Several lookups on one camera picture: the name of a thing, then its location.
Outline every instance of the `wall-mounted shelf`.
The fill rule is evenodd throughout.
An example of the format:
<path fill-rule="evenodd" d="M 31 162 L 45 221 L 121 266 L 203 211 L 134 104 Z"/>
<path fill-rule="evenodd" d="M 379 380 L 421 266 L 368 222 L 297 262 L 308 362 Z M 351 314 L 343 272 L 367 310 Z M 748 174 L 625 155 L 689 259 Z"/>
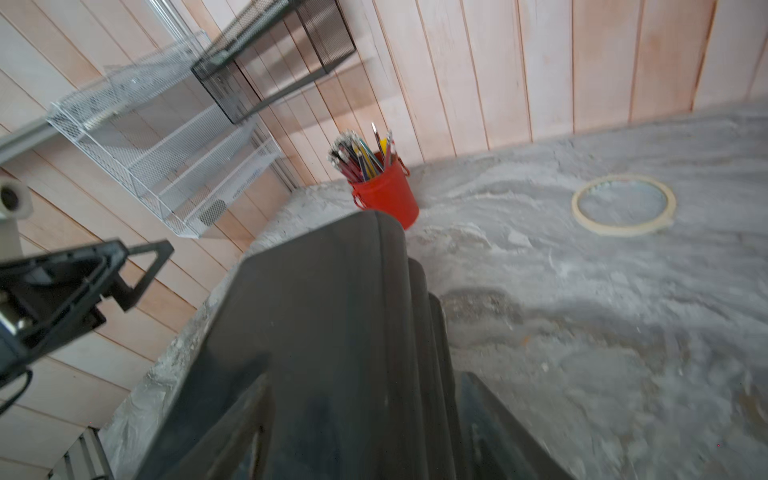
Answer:
<path fill-rule="evenodd" d="M 240 56 L 286 15 L 295 12 L 319 59 L 319 67 L 262 98 L 243 73 Z M 275 100 L 329 74 L 352 53 L 355 43 L 336 0 L 255 0 L 211 43 L 192 72 L 234 124 Z"/>
<path fill-rule="evenodd" d="M 283 156 L 257 115 L 232 125 L 200 85 L 190 84 L 203 40 L 195 35 L 111 72 L 56 102 L 48 115 L 182 237 L 200 237 Z"/>

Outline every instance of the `tape roll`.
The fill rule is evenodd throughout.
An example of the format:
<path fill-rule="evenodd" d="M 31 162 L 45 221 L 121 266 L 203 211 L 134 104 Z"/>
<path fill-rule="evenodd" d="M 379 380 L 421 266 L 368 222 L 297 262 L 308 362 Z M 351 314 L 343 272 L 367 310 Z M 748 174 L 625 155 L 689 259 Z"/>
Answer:
<path fill-rule="evenodd" d="M 579 207 L 579 200 L 581 199 L 582 196 L 584 196 L 584 194 L 586 194 L 593 188 L 597 187 L 598 185 L 609 184 L 611 182 L 630 182 L 630 181 L 643 182 L 649 185 L 653 185 L 654 187 L 659 189 L 662 194 L 664 194 L 664 196 L 667 198 L 667 206 L 664 208 L 664 211 L 662 211 L 661 214 L 659 214 L 658 217 L 645 223 L 638 223 L 637 225 L 627 225 L 627 226 L 619 227 L 615 225 L 606 225 L 604 223 L 598 223 L 592 220 L 591 218 L 587 217 L 586 215 L 584 215 L 584 213 L 581 211 L 581 208 Z M 573 216 L 576 218 L 576 221 L 587 230 L 591 232 L 595 232 L 598 235 L 606 236 L 606 237 L 636 237 L 638 235 L 645 235 L 646 233 L 655 232 L 656 230 L 659 230 L 661 228 L 669 227 L 672 224 L 672 216 L 674 215 L 674 211 L 676 209 L 677 209 L 677 199 L 672 193 L 672 189 L 669 188 L 667 185 L 662 184 L 660 181 L 651 177 L 646 177 L 645 175 L 625 174 L 625 175 L 608 175 L 607 177 L 600 177 L 584 185 L 571 198 L 571 212 L 573 213 Z"/>

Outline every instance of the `wood paneling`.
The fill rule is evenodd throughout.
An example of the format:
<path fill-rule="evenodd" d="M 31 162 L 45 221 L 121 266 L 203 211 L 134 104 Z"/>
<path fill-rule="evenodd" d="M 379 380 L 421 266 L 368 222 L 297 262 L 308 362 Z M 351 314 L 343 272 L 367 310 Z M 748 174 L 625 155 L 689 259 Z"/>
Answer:
<path fill-rule="evenodd" d="M 0 415 L 0 452 L 8 460 L 50 469 L 83 430 L 79 425 L 12 406 Z"/>
<path fill-rule="evenodd" d="M 130 59 L 80 0 L 35 0 L 40 9 L 102 74 Z"/>
<path fill-rule="evenodd" d="M 0 71 L 0 125 L 14 131 L 44 114 L 45 109 L 38 102 Z"/>
<path fill-rule="evenodd" d="M 357 55 L 353 55 L 344 69 L 337 72 L 337 77 L 344 96 L 349 102 L 349 107 L 357 119 L 362 130 L 362 137 L 368 145 L 376 145 L 376 137 L 373 136 L 371 124 L 383 134 L 386 133 L 387 123 L 384 121 L 376 96 L 373 94 L 368 75 Z"/>
<path fill-rule="evenodd" d="M 318 125 L 317 118 L 315 118 L 315 114 L 312 113 L 312 108 L 310 108 L 310 104 L 306 102 L 304 95 L 301 93 L 294 95 L 289 98 L 286 103 L 293 113 L 293 116 L 296 118 L 296 122 L 298 122 L 298 125 L 302 128 L 306 139 L 309 141 L 310 146 L 318 159 L 317 164 L 313 165 L 314 169 L 307 165 L 310 167 L 312 175 L 315 178 L 320 177 L 324 180 L 336 180 L 343 177 L 326 161 L 326 156 L 330 149 L 330 142 L 328 142 L 328 138 L 326 138 L 323 129 Z"/>
<path fill-rule="evenodd" d="M 125 5 L 128 10 L 131 11 L 131 16 L 136 19 L 136 22 L 138 22 L 139 26 L 142 30 L 144 30 L 144 33 L 146 33 L 149 38 L 152 40 L 152 42 L 157 47 L 165 47 L 167 45 L 170 45 L 174 42 L 174 38 L 170 36 L 170 33 L 168 33 L 168 30 L 165 29 L 163 24 L 160 22 L 160 20 L 157 18 L 157 16 L 154 14 L 154 12 L 151 10 L 151 7 L 147 3 L 146 0 L 121 0 L 123 2 L 123 5 Z M 182 15 L 184 17 L 184 21 L 187 21 L 187 18 L 191 18 L 189 15 L 189 12 L 186 8 L 184 8 L 184 4 L 175 1 L 171 2 L 176 7 L 177 11 L 179 12 L 179 15 Z"/>
<path fill-rule="evenodd" d="M 202 28 L 211 38 L 247 4 L 171 1 L 190 29 Z M 391 128 L 403 160 L 415 165 L 688 111 L 694 99 L 701 108 L 768 94 L 768 15 L 760 0 L 717 2 L 716 15 L 715 0 L 339 3 L 357 52 L 331 75 L 260 113 L 287 156 L 284 166 L 302 185 L 340 178 L 326 163 L 329 145 L 347 129 L 373 143 L 371 122 L 381 132 Z M 171 42 L 144 0 L 0 0 L 0 14 L 0 135 L 38 118 L 50 102 L 112 65 Z M 319 65 L 296 15 L 275 25 L 243 60 L 261 95 Z M 169 125 L 211 104 L 188 78 L 118 123 L 142 129 L 147 144 L 136 146 L 149 147 L 170 133 Z M 68 387 L 41 369 L 28 408 L 12 409 L 13 429 L 27 432 L 47 422 L 41 431 L 64 440 L 0 442 L 0 458 L 26 462 L 43 449 L 52 465 L 74 441 L 66 438 L 68 422 L 94 421 L 85 415 L 105 421 L 288 192 L 268 170 L 204 238 L 189 240 L 174 236 L 62 139 L 4 167 L 35 192 L 37 210 L 21 225 L 26 254 L 115 237 L 127 245 L 169 238 L 176 249 L 137 309 L 123 313 L 114 302 L 103 303 L 108 324 L 53 355 L 65 365 L 41 361 L 52 372 L 71 372 L 72 385 L 81 388 L 62 390 L 60 404 L 43 402 L 50 395 L 37 392 Z M 135 283 L 152 260 L 137 257 L 121 274 Z M 104 402 L 95 403 L 101 397 Z M 26 468 L 19 478 L 39 473 L 0 460 L 0 472 L 8 468 Z"/>
<path fill-rule="evenodd" d="M 81 0 L 128 57 L 136 61 L 154 51 L 149 39 L 122 0 Z"/>
<path fill-rule="evenodd" d="M 132 262 L 127 262 L 120 275 L 133 286 L 144 275 L 144 271 Z M 193 306 L 157 280 L 150 283 L 137 308 L 177 333 L 195 313 Z"/>
<path fill-rule="evenodd" d="M 203 0 L 203 5 L 220 30 L 224 30 L 235 19 L 235 14 L 227 0 Z"/>
<path fill-rule="evenodd" d="M 268 222 L 268 219 L 247 195 L 241 195 L 240 198 L 230 205 L 229 210 L 237 218 L 237 221 L 254 237 L 259 236 L 259 233 L 261 233 L 261 230 L 264 230 Z"/>
<path fill-rule="evenodd" d="M 768 2 L 718 2 L 694 108 L 743 101 L 768 34 Z"/>
<path fill-rule="evenodd" d="M 375 3 L 424 159 L 454 157 L 448 120 L 415 2 Z M 397 128 L 393 129 L 397 142 Z"/>
<path fill-rule="evenodd" d="M 245 194 L 266 218 L 272 219 L 288 201 L 290 192 L 271 170 L 265 171 L 245 190 Z"/>
<path fill-rule="evenodd" d="M 18 227 L 25 239 L 36 246 L 56 250 L 98 241 L 35 192 L 32 192 L 32 205 L 35 214 L 19 222 Z M 103 301 L 99 310 L 108 321 L 98 332 L 147 359 L 156 360 L 176 336 L 172 329 L 140 309 L 123 312 L 114 300 Z"/>
<path fill-rule="evenodd" d="M 141 381 L 153 364 L 97 333 L 88 333 L 49 356 L 128 390 Z"/>
<path fill-rule="evenodd" d="M 0 458 L 0 478 L 13 478 L 14 480 L 46 480 L 49 468 L 24 465 Z"/>
<path fill-rule="evenodd" d="M 114 410 L 128 397 L 128 390 L 105 382 L 49 358 L 31 366 L 34 376 L 16 405 L 53 416 L 66 422 L 101 428 Z M 0 390 L 0 399 L 8 399 L 23 385 L 26 376 L 17 378 Z"/>
<path fill-rule="evenodd" d="M 340 0 L 339 3 L 382 115 L 396 132 L 398 153 L 408 165 L 421 164 L 424 157 L 373 0 Z"/>
<path fill-rule="evenodd" d="M 32 0 L 1 0 L 0 13 L 76 87 L 99 78 L 98 70 Z"/>
<path fill-rule="evenodd" d="M 517 2 L 482 0 L 464 9 L 488 146 L 531 140 Z"/>
<path fill-rule="evenodd" d="M 291 140 L 291 143 L 293 143 L 293 146 L 296 148 L 296 152 L 301 156 L 302 162 L 306 165 L 306 169 L 312 177 L 312 180 L 309 183 L 316 184 L 328 181 L 328 174 L 322 164 L 320 164 L 320 159 L 312 149 L 312 144 L 307 139 L 304 130 L 301 128 L 301 125 L 299 125 L 298 120 L 293 115 L 288 104 L 284 100 L 276 101 L 270 108 L 288 135 L 288 138 Z"/>
<path fill-rule="evenodd" d="M 46 108 L 74 90 L 22 34 L 0 16 L 0 70 Z"/>
<path fill-rule="evenodd" d="M 182 2 L 187 6 L 187 10 L 195 22 L 208 34 L 211 40 L 214 40 L 221 33 L 214 18 L 210 15 L 208 9 L 205 8 L 203 0 L 182 0 Z"/>
<path fill-rule="evenodd" d="M 19 155 L 13 161 L 3 164 L 3 167 L 96 237 L 102 240 L 117 237 L 128 246 L 146 242 L 146 239 L 96 202 L 93 197 L 88 196 L 34 151 Z M 112 188 L 120 188 L 116 184 L 111 185 Z M 138 266 L 145 269 L 151 265 L 151 262 L 152 259 L 146 256 L 137 257 L 135 260 Z M 205 290 L 173 261 L 165 264 L 158 273 L 157 279 L 195 307 L 202 305 L 208 295 L 208 290 Z"/>
<path fill-rule="evenodd" d="M 574 0 L 574 129 L 629 121 L 641 0 Z"/>
<path fill-rule="evenodd" d="M 113 299 L 102 300 L 98 309 L 107 318 L 98 333 L 153 362 L 176 338 L 176 332 L 151 316 L 139 309 L 124 312 Z"/>
<path fill-rule="evenodd" d="M 518 0 L 534 140 L 573 133 L 571 0 Z"/>
<path fill-rule="evenodd" d="M 318 81 L 317 88 L 339 131 L 351 130 L 362 135 L 360 124 L 357 123 L 352 107 L 346 100 L 339 79 L 335 75 L 330 75 L 328 78 Z"/>
<path fill-rule="evenodd" d="M 461 0 L 418 2 L 456 154 L 488 150 Z"/>
<path fill-rule="evenodd" d="M 223 213 L 216 222 L 216 226 L 232 240 L 243 252 L 248 250 L 251 243 L 256 239 L 243 224 L 230 211 Z"/>
<path fill-rule="evenodd" d="M 645 0 L 632 121 L 689 111 L 715 0 Z"/>
<path fill-rule="evenodd" d="M 194 240 L 177 237 L 139 200 L 116 188 L 106 172 L 63 137 L 45 142 L 36 151 L 147 241 L 168 239 L 174 246 L 173 262 L 203 287 L 212 290 L 227 273 Z"/>

